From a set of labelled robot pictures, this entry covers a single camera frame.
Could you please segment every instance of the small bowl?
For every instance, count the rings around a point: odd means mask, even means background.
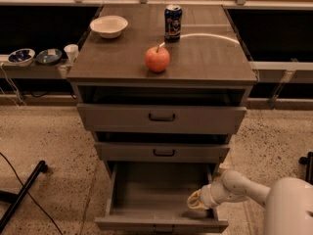
[[[35,52],[31,49],[17,50],[9,55],[8,61],[12,65],[26,67],[29,66],[35,56]]]
[[[90,23],[93,31],[103,38],[116,38],[128,26],[128,21],[119,16],[104,16]]]
[[[36,60],[39,64],[44,66],[52,66],[61,60],[62,51],[58,49],[48,49],[40,52]]]

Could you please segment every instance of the white robot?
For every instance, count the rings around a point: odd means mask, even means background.
[[[297,178],[282,178],[269,188],[228,169],[220,181],[194,192],[187,204],[207,210],[247,197],[265,208],[264,235],[313,234],[313,185]]]

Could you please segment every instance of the open drawer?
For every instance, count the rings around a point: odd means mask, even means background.
[[[188,197],[210,180],[209,164],[115,163],[106,216],[95,221],[105,230],[221,233],[228,222],[216,211],[187,207]]]

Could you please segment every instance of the cord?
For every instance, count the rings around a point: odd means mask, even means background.
[[[3,65],[4,63],[2,62],[0,65],[0,69],[2,70],[2,72],[4,73],[4,76],[7,80],[7,82],[9,83],[10,87],[12,88],[13,92],[17,95],[18,100],[19,100],[19,104],[14,101],[13,99],[11,99],[18,107],[20,107],[21,105],[25,105],[26,106],[26,102],[23,100],[23,97],[21,96],[21,92],[19,90],[19,88],[15,85],[15,83],[13,82],[13,80],[7,76],[7,73],[4,71],[3,69]],[[3,95],[6,95],[5,92],[2,90],[2,88],[0,87],[1,92],[3,93]]]
[[[46,91],[46,92],[42,93],[41,95],[35,95],[32,91],[29,91],[29,94],[30,94],[32,97],[34,97],[34,98],[41,98],[41,97],[43,97],[43,96],[48,95],[50,92],[51,92],[51,91]]]
[[[0,152],[0,155],[2,156],[2,158],[8,163],[8,165],[10,166],[10,168],[12,169],[13,173],[16,175],[18,181],[20,182],[20,184],[23,186],[23,183],[20,179],[20,177],[18,176],[16,170],[14,169],[14,167],[12,166],[12,164],[9,162],[9,160]],[[51,215],[49,215],[40,205],[39,203],[30,195],[29,192],[27,192],[28,196],[30,197],[30,199],[33,201],[33,203],[36,204],[37,207],[39,207],[45,214],[46,216],[50,219],[50,221],[56,226],[57,230],[60,232],[61,235],[63,235],[61,229],[59,228],[59,226],[57,225],[57,223],[55,222],[55,220],[52,218]]]

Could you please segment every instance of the floor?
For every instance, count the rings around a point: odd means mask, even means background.
[[[268,186],[286,176],[304,178],[298,159],[312,151],[312,136],[313,111],[248,110],[225,165]],[[63,234],[122,234],[100,231],[94,223],[105,214],[110,179],[75,107],[0,106],[0,152],[23,181],[40,160],[47,163],[49,170],[38,176],[30,194]],[[0,189],[20,187],[0,158]],[[0,203],[0,215],[6,207]],[[223,235],[262,234],[263,208],[253,201],[223,204],[217,211],[230,223]],[[26,196],[2,234],[60,233]]]

